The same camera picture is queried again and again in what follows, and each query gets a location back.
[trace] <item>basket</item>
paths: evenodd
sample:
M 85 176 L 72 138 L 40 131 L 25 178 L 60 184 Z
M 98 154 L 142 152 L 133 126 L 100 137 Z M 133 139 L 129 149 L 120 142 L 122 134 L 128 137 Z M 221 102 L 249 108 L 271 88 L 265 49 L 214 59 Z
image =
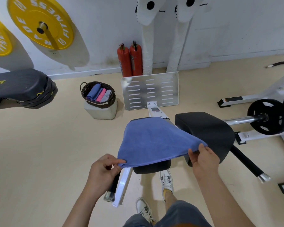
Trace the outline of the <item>basket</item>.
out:
M 102 82 L 98 82 L 98 81 L 93 81 L 93 82 L 89 82 L 89 83 L 83 82 L 82 84 L 80 84 L 81 95 L 86 100 L 86 102 L 88 104 L 93 105 L 95 107 L 99 107 L 99 108 L 109 108 L 116 101 L 115 90 L 110 85 L 102 83 Z M 88 93 L 91 91 L 93 86 L 95 86 L 96 84 L 100 84 L 101 87 L 105 88 L 106 90 L 111 90 L 110 97 L 106 102 L 100 103 L 100 102 L 97 102 L 95 100 L 91 100 L 91 99 L 86 98 Z

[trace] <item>hand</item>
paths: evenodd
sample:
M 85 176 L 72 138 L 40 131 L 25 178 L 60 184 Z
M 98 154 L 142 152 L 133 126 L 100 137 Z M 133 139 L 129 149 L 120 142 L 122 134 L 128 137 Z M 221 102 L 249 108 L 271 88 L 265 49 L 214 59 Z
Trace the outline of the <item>hand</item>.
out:
M 208 146 L 204 147 L 201 143 L 199 145 L 199 152 L 192 152 L 188 150 L 189 158 L 193 164 L 193 173 L 197 179 L 209 177 L 218 174 L 218 167 L 220 163 L 219 157 Z
M 121 167 L 117 165 L 119 163 L 126 163 L 126 161 L 117 159 L 110 154 L 95 161 L 91 165 L 84 191 L 98 200 L 111 186 L 115 176 L 121 172 Z

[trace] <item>white sneaker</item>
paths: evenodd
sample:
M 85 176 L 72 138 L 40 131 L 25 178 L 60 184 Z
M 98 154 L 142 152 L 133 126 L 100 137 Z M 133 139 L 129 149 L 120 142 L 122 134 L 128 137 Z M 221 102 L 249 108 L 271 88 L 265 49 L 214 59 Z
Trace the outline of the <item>white sneaker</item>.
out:
M 170 171 L 169 170 L 160 171 L 160 180 L 161 180 L 161 185 L 162 185 L 162 197 L 165 201 L 165 198 L 163 195 L 164 189 L 168 189 L 172 193 L 174 193 L 173 179 L 171 178 Z
M 141 214 L 149 223 L 156 222 L 155 219 L 152 217 L 151 213 L 152 210 L 149 208 L 148 203 L 144 198 L 138 198 L 136 201 L 136 209 L 137 213 Z

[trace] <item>fire extinguisher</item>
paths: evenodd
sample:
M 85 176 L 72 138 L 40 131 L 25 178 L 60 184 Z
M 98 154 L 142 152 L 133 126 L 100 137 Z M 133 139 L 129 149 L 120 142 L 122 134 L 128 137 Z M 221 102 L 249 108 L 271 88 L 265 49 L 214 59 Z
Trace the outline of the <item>fire extinguisher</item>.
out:
M 140 45 L 133 41 L 133 45 L 129 49 L 130 59 L 131 59 L 131 68 L 133 70 L 133 76 L 142 76 L 143 67 L 142 67 L 142 48 Z
M 121 67 L 121 72 L 123 77 L 129 77 L 132 76 L 132 70 L 131 70 L 131 62 L 130 62 L 130 56 L 129 56 L 129 49 L 124 46 L 124 44 L 120 44 L 119 48 L 117 50 L 118 59 Z

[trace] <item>beige floor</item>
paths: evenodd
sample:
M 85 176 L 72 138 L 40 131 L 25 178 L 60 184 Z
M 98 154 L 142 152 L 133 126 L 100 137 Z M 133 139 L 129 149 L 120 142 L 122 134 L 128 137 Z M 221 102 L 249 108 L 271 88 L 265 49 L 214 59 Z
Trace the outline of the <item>beige floor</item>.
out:
M 264 66 L 284 61 L 284 56 L 212 63 L 209 68 L 182 71 L 180 103 L 164 107 L 174 121 L 177 113 L 205 111 L 221 119 L 245 116 L 249 104 L 220 109 L 217 101 L 257 93 L 284 75 L 284 66 Z M 54 101 L 38 110 L 0 110 L 0 226 L 61 226 L 80 194 L 91 164 L 105 153 L 117 155 L 126 124 L 147 117 L 147 110 L 125 111 L 121 74 L 57 80 Z M 112 121 L 94 120 L 83 109 L 81 82 L 110 84 L 119 101 Z M 247 131 L 249 124 L 234 127 Z M 273 180 L 259 181 L 230 153 L 219 172 L 228 189 L 256 226 L 284 227 L 284 142 L 280 137 L 250 141 L 239 148 Z M 192 169 L 183 158 L 171 166 L 175 195 L 196 205 L 212 224 Z M 136 213 L 136 198 L 143 196 L 155 218 L 161 218 L 164 202 L 159 175 L 132 175 L 124 204 L 114 208 L 100 199 L 90 226 L 122 226 Z

